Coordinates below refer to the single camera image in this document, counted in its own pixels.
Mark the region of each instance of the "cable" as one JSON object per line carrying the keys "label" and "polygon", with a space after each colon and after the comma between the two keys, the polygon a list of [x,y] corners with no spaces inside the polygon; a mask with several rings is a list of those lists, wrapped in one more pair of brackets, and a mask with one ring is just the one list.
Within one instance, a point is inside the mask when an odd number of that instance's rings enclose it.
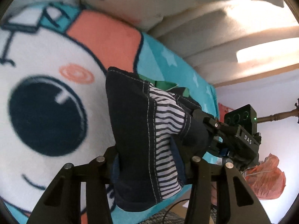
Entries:
{"label": "cable", "polygon": [[187,200],[190,200],[190,199],[183,199],[183,200],[180,200],[180,201],[178,201],[177,203],[173,204],[173,205],[167,210],[167,212],[165,212],[165,214],[164,214],[164,216],[163,216],[163,219],[162,219],[162,224],[164,224],[164,221],[165,221],[165,218],[166,218],[168,212],[170,212],[170,210],[171,210],[173,207],[175,207],[177,204],[179,204],[179,203],[181,203],[181,202],[184,202],[184,201],[187,201]]}

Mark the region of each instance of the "metal screw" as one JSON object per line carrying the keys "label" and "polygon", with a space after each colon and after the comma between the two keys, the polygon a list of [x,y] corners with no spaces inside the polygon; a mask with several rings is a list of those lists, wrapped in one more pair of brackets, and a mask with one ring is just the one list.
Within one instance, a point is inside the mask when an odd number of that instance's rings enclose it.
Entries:
{"label": "metal screw", "polygon": [[200,162],[201,158],[199,156],[192,157],[193,162]]}
{"label": "metal screw", "polygon": [[222,158],[222,165],[225,165],[227,162],[233,163],[233,160],[226,158],[226,157]]}
{"label": "metal screw", "polygon": [[74,166],[74,164],[72,164],[72,163],[66,163],[63,167],[65,168],[65,169],[70,169],[70,168],[72,168]]}
{"label": "metal screw", "polygon": [[226,166],[227,168],[233,168],[233,167],[234,167],[234,165],[233,165],[231,162],[227,162],[227,163],[225,164],[225,166]]}
{"label": "metal screw", "polygon": [[97,157],[97,162],[104,162],[105,161],[105,157],[104,156],[98,156]]}

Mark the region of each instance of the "black and white striped cloth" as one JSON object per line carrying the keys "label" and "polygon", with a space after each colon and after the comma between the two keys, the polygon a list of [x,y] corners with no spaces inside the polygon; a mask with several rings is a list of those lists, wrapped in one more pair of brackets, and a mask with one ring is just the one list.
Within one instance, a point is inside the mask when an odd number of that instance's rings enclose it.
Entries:
{"label": "black and white striped cloth", "polygon": [[185,112],[169,93],[149,86],[149,96],[156,102],[155,167],[162,199],[170,198],[181,189],[178,173],[170,150],[170,135],[184,128]]}
{"label": "black and white striped cloth", "polygon": [[110,211],[113,211],[116,207],[115,203],[115,193],[113,189],[113,185],[106,185],[106,192],[107,192],[107,200],[109,204]]}

